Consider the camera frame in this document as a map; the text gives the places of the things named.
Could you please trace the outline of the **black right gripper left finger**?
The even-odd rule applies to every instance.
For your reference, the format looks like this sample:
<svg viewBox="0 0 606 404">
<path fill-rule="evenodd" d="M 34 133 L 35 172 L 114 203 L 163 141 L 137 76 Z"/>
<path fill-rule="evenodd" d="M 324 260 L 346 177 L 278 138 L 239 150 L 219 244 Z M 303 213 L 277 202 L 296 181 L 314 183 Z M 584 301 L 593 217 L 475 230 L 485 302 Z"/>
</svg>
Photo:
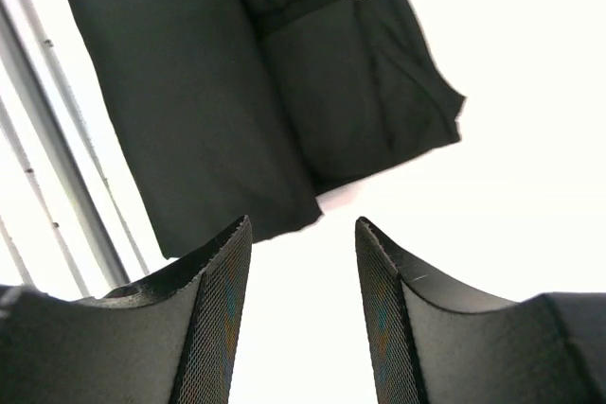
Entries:
<svg viewBox="0 0 606 404">
<path fill-rule="evenodd" d="M 206 245 L 101 298 L 1 289 L 1 399 L 225 403 L 252 251 L 240 218 Z"/>
</svg>

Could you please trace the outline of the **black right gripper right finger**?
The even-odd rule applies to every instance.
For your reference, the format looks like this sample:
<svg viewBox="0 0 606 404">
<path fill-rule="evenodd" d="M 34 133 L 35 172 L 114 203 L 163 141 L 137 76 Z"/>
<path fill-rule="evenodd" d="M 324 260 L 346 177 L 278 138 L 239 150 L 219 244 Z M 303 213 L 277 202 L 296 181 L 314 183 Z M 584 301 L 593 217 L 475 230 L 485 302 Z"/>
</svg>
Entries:
<svg viewBox="0 0 606 404">
<path fill-rule="evenodd" d="M 603 294 L 513 302 L 442 272 L 365 218 L 355 248 L 380 402 L 604 401 Z"/>
</svg>

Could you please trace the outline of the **black t-shirt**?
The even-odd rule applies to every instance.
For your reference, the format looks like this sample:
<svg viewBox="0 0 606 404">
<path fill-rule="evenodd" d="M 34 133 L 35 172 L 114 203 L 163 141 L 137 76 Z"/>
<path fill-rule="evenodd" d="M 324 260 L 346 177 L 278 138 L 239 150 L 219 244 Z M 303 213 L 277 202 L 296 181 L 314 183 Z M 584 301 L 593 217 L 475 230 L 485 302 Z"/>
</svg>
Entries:
<svg viewBox="0 0 606 404">
<path fill-rule="evenodd" d="M 459 140 L 408 0 L 67 1 L 167 258 L 240 217 L 297 231 L 321 194 Z"/>
</svg>

